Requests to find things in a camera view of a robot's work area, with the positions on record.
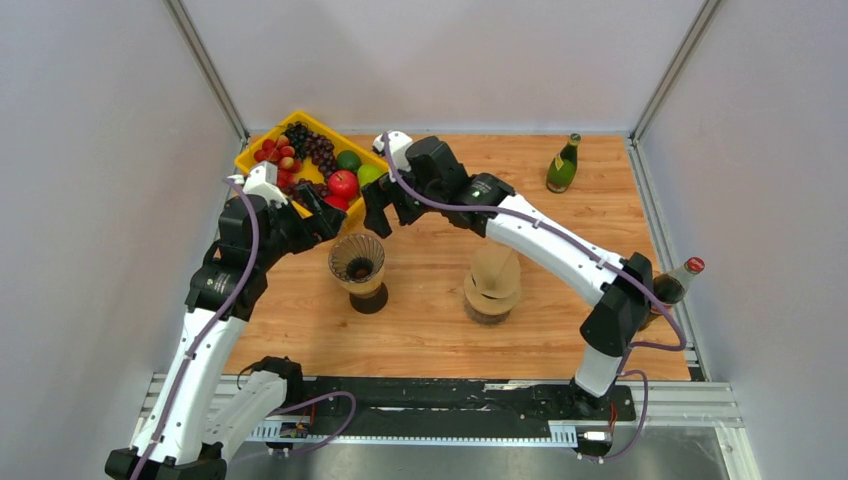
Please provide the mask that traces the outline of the clear glass ribbed dripper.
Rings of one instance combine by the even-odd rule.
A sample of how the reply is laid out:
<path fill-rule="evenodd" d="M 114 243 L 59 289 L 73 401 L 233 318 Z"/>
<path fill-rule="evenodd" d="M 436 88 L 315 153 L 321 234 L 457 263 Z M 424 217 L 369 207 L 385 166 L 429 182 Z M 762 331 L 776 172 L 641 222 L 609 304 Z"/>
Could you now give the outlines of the clear glass ribbed dripper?
<path fill-rule="evenodd" d="M 364 284 L 380 277 L 385 265 L 381 240 L 370 234 L 342 236 L 330 249 L 328 266 L 337 280 Z"/>

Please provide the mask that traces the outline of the brown paper filter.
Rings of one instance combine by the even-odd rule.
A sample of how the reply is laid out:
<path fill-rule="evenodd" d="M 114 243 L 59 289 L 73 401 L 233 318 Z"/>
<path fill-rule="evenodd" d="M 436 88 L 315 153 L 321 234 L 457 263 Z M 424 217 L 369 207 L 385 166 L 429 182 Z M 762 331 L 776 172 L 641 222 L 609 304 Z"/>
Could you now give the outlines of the brown paper filter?
<path fill-rule="evenodd" d="M 517 253 L 504 245 L 487 243 L 471 258 L 472 291 L 485 298 L 505 300 L 521 288 L 521 267 Z"/>

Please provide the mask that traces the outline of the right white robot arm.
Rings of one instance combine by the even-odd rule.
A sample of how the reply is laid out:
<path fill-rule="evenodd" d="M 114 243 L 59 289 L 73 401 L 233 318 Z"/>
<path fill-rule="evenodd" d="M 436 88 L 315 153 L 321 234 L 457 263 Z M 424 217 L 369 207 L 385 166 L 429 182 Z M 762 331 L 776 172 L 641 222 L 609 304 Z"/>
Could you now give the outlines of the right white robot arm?
<path fill-rule="evenodd" d="M 586 347 L 571 403 L 589 418 L 607 409 L 609 389 L 654 299 L 647 258 L 624 258 L 600 248 L 545 216 L 500 178 L 468 174 L 436 136 L 414 141 L 388 131 L 375 138 L 372 149 L 389 171 L 365 187 L 365 227 L 387 238 L 392 232 L 388 206 L 402 225 L 436 212 L 454 227 L 509 247 L 565 282 L 591 308 L 580 327 Z"/>

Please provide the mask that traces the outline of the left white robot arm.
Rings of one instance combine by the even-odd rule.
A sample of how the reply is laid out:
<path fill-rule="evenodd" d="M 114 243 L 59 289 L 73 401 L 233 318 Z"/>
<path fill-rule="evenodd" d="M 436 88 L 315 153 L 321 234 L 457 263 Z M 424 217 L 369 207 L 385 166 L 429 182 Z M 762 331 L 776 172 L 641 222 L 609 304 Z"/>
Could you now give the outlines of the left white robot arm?
<path fill-rule="evenodd" d="M 223 368 L 281 258 L 334 239 L 346 213 L 299 187 L 302 217 L 275 186 L 235 195 L 218 217 L 219 237 L 190 280 L 178 349 L 147 420 L 129 447 L 112 451 L 112 479 L 223 479 L 235 453 L 272 411 L 297 412 L 306 399 L 299 364 L 260 361 L 243 389 L 209 413 Z"/>

